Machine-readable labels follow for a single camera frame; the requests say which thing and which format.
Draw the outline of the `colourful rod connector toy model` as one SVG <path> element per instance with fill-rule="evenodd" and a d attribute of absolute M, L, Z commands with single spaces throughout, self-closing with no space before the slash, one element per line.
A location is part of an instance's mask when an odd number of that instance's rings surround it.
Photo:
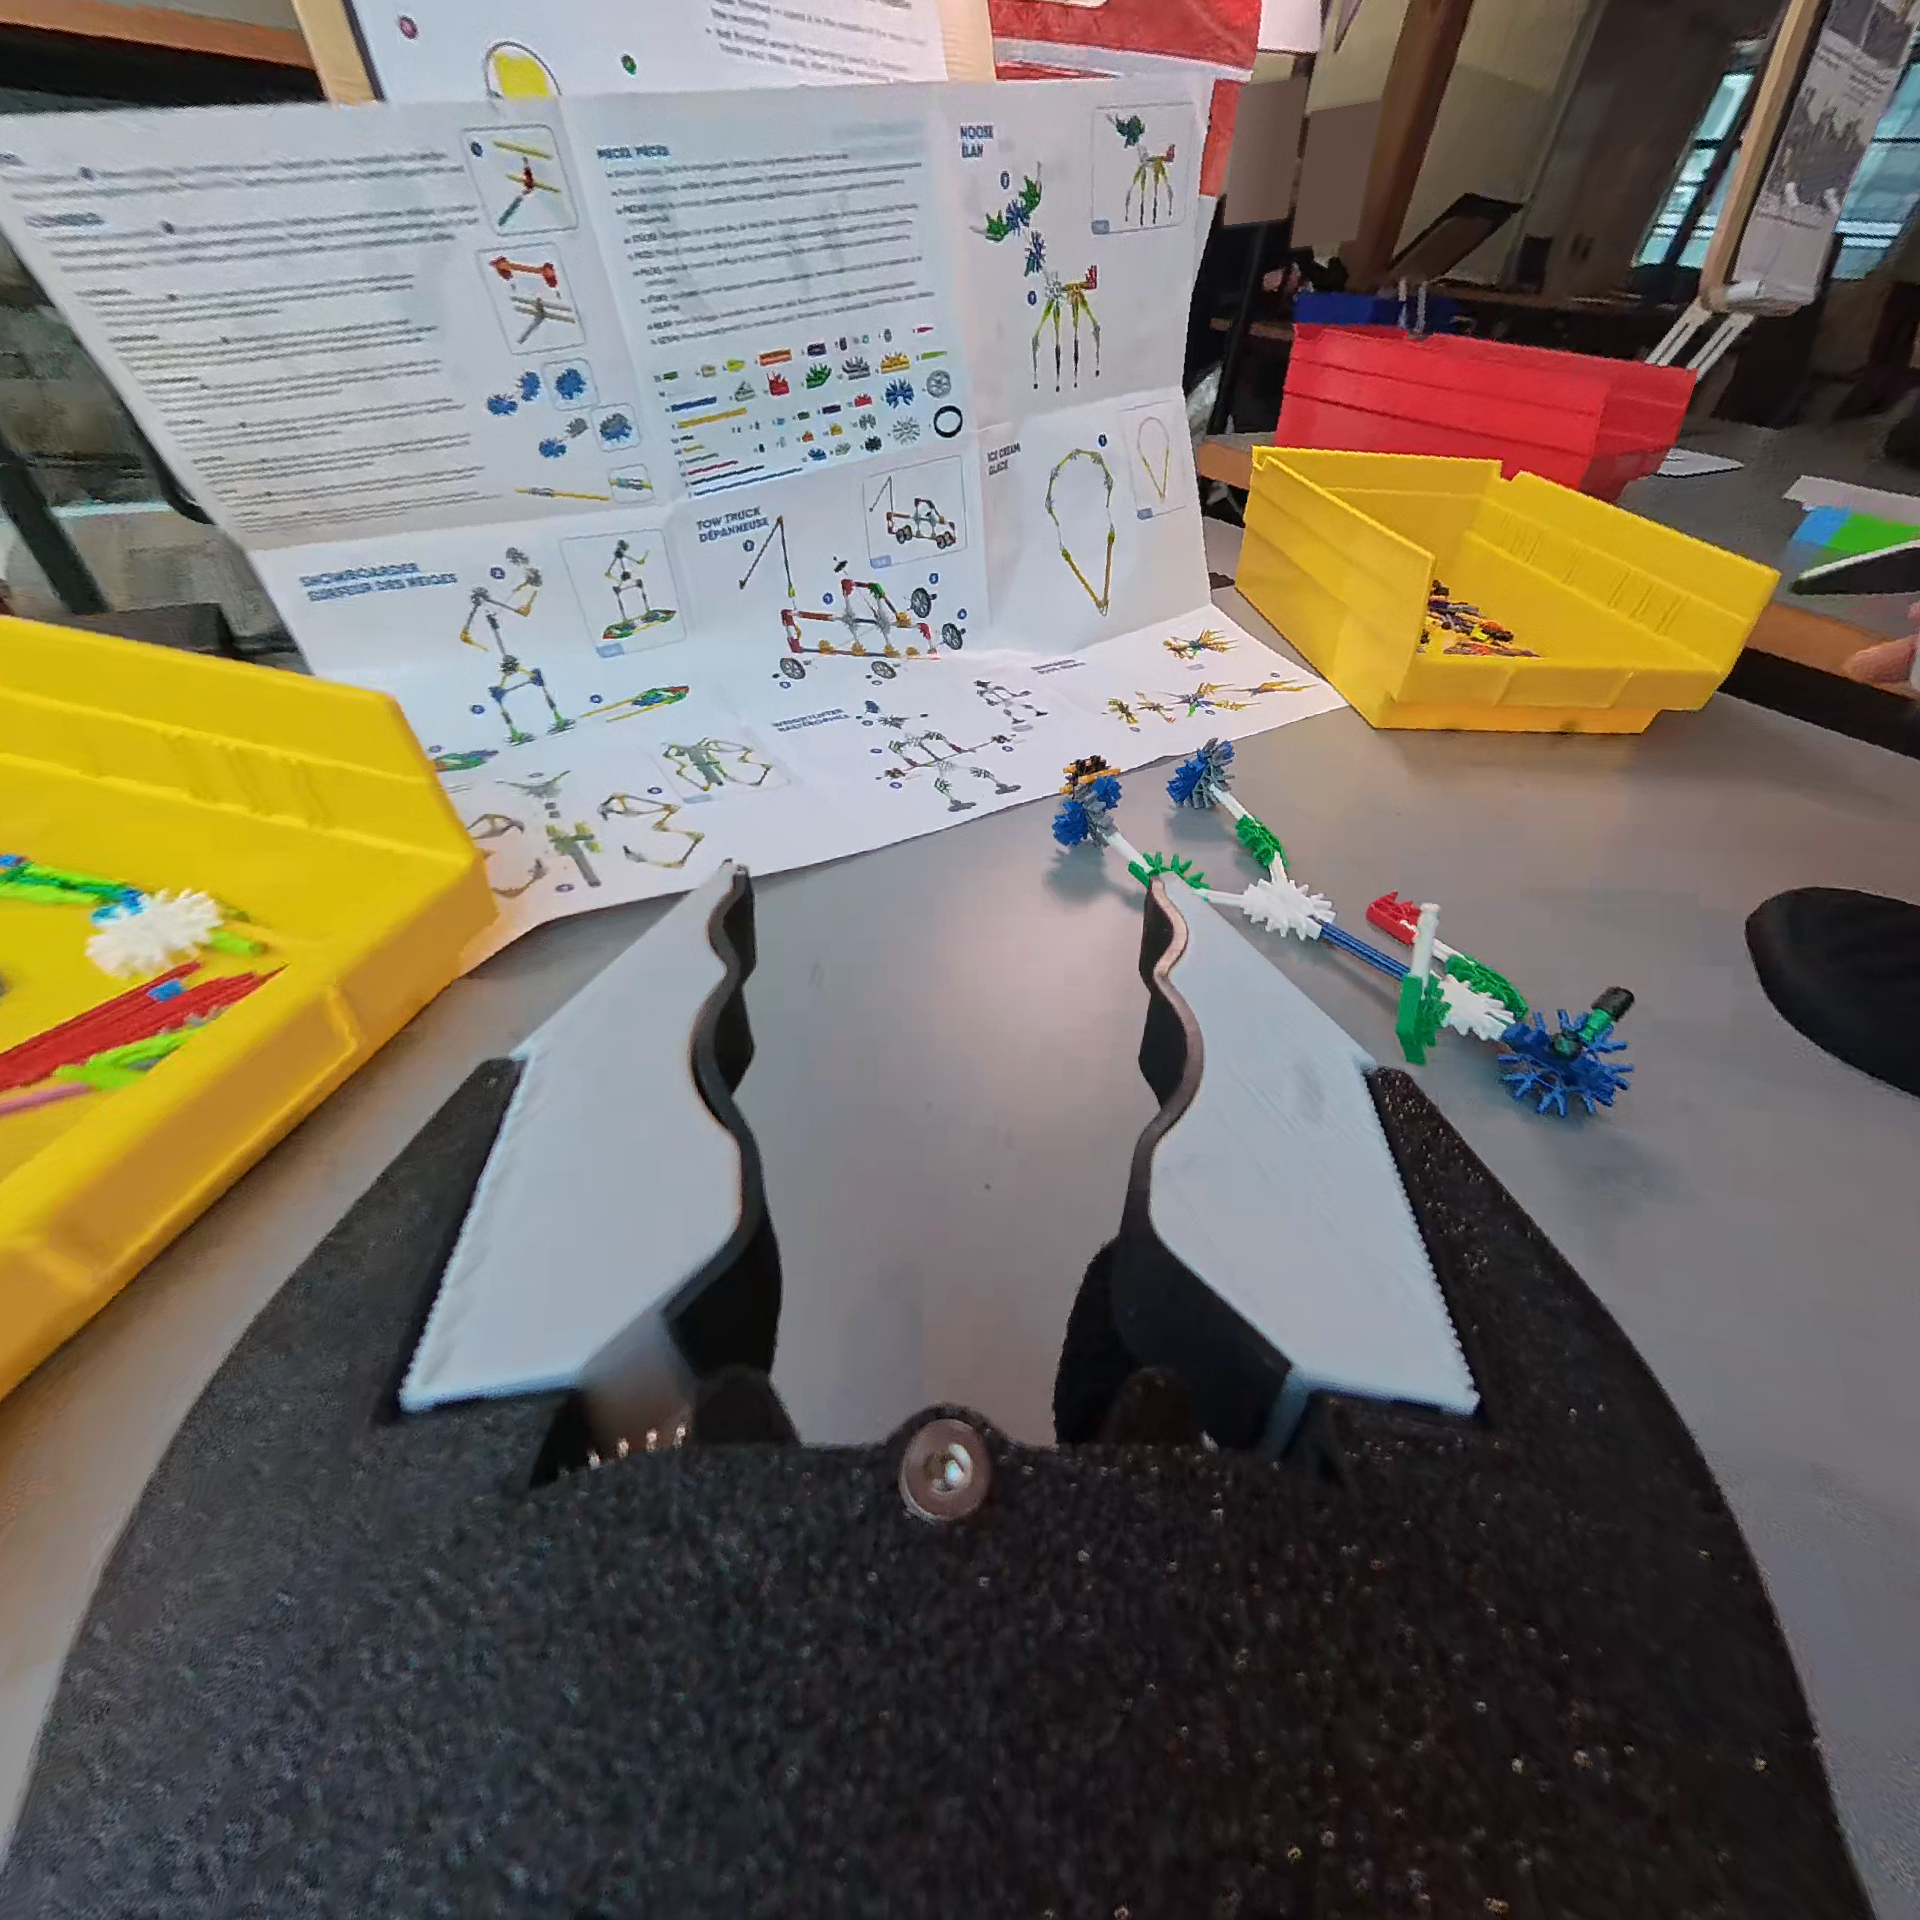
<path fill-rule="evenodd" d="M 1444 1035 L 1486 1044 L 1505 1091 L 1541 1116 L 1597 1116 L 1627 1091 L 1634 1064 L 1621 1021 L 1634 1005 L 1629 989 L 1609 987 L 1582 1013 L 1546 1017 L 1517 985 L 1475 953 L 1444 943 L 1437 905 L 1388 893 L 1370 902 L 1368 920 L 1396 948 L 1388 951 L 1345 928 L 1328 895 L 1294 878 L 1280 837 L 1235 793 L 1235 745 L 1206 739 L 1166 782 L 1177 809 L 1224 814 L 1258 875 L 1221 888 L 1186 855 L 1146 852 L 1117 830 L 1120 767 L 1098 755 L 1064 767 L 1052 837 L 1061 847 L 1113 847 L 1125 871 L 1147 885 L 1177 879 L 1196 895 L 1254 928 L 1298 943 L 1322 943 L 1377 971 L 1395 989 L 1395 1035 L 1405 1064 L 1426 1064 Z"/>

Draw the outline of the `white building instruction sheet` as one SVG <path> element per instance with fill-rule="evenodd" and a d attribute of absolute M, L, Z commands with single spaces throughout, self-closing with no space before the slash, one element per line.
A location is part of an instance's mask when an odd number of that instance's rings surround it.
<path fill-rule="evenodd" d="M 1334 712 L 1214 606 L 1192 83 L 4 118 L 4 236 L 497 943 Z"/>

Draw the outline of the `pile of small building parts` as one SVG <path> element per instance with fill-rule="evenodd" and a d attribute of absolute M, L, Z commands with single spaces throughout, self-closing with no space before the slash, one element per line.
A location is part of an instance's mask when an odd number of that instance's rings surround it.
<path fill-rule="evenodd" d="M 1421 656 L 1456 659 L 1538 659 L 1537 648 L 1484 612 L 1475 600 L 1453 593 L 1444 583 L 1434 581 L 1424 607 L 1419 635 Z"/>

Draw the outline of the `red white cardboard box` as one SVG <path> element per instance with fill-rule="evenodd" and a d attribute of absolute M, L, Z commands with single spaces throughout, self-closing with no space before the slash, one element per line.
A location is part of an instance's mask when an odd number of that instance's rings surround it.
<path fill-rule="evenodd" d="M 1243 83 L 1252 4 L 354 3 L 387 102 L 506 102 L 755 86 L 1116 78 Z"/>

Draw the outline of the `loose colourful toy pieces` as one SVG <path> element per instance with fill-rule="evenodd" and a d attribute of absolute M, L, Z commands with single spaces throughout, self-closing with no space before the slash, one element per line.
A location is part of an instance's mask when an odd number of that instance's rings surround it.
<path fill-rule="evenodd" d="M 148 888 L 8 852 L 2 897 L 85 915 L 85 957 L 124 983 L 4 1046 L 10 1119 L 141 1083 L 278 973 L 272 943 L 236 928 L 227 902 L 201 888 Z"/>

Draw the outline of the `white standing board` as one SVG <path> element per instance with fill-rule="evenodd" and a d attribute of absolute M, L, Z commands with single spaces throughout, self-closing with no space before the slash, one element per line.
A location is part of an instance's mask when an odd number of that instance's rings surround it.
<path fill-rule="evenodd" d="M 1824 4 L 1772 141 L 1740 248 L 1730 310 L 1782 315 L 1826 276 L 1860 278 L 1915 207 L 1915 3 Z"/>

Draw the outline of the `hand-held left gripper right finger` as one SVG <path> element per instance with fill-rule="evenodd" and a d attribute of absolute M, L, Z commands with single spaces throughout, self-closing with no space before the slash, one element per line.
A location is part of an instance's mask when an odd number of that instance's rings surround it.
<path fill-rule="evenodd" d="M 1067 1316 L 1066 1445 L 1131 1380 L 1218 1449 L 1284 1456 L 1318 1401 L 1476 1420 L 1481 1391 L 1382 1118 L 1411 1092 L 1174 878 L 1147 883 L 1140 1075 L 1158 1101 Z"/>

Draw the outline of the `yellow box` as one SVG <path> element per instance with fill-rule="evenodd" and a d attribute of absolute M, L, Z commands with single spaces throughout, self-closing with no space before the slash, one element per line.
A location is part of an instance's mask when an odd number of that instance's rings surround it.
<path fill-rule="evenodd" d="M 4 616 L 2 852 L 201 888 L 276 977 L 141 1083 L 2 1119 L 11 1391 L 457 973 L 484 859 L 395 701 Z M 124 989 L 4 902 L 4 1046 Z"/>

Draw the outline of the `red plastic bin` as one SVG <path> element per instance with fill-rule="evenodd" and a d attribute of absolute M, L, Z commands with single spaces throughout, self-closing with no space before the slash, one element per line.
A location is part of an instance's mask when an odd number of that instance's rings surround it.
<path fill-rule="evenodd" d="M 1497 462 L 1616 503 L 1677 440 L 1692 367 L 1301 321 L 1276 444 Z"/>

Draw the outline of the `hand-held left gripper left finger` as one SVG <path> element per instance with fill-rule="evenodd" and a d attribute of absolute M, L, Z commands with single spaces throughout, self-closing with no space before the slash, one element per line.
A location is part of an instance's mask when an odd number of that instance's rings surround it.
<path fill-rule="evenodd" d="M 748 871 L 716 871 L 509 1056 L 513 1087 L 397 1385 L 402 1413 L 561 1397 L 584 1452 L 784 1445 Z"/>

